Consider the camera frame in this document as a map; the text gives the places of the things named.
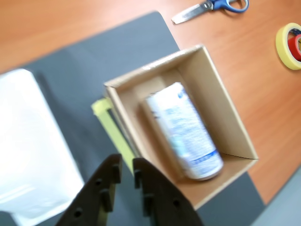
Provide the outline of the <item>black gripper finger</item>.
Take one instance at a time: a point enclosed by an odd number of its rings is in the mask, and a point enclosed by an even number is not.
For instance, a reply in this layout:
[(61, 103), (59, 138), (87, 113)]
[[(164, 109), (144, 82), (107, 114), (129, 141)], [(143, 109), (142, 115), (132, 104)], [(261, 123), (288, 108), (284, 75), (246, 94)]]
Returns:
[(57, 222), (58, 226), (105, 226), (121, 182), (122, 155), (108, 156)]
[(152, 163), (133, 159), (135, 188), (141, 190), (143, 215), (152, 226), (202, 226), (190, 201)]

